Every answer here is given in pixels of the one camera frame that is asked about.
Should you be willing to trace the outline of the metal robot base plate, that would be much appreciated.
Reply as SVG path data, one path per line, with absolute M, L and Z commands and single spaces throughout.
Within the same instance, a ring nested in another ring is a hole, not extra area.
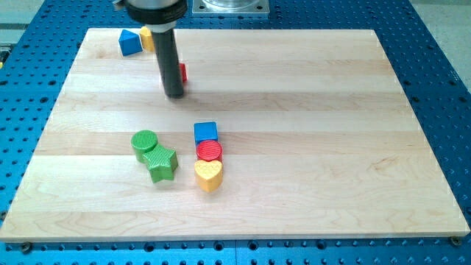
M 193 0 L 194 15 L 268 15 L 269 0 Z

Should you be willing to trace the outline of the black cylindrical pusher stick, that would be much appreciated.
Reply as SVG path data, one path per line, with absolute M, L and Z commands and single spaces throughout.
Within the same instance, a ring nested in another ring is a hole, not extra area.
M 165 95 L 171 99 L 184 96 L 183 78 L 174 30 L 152 32 L 155 54 Z

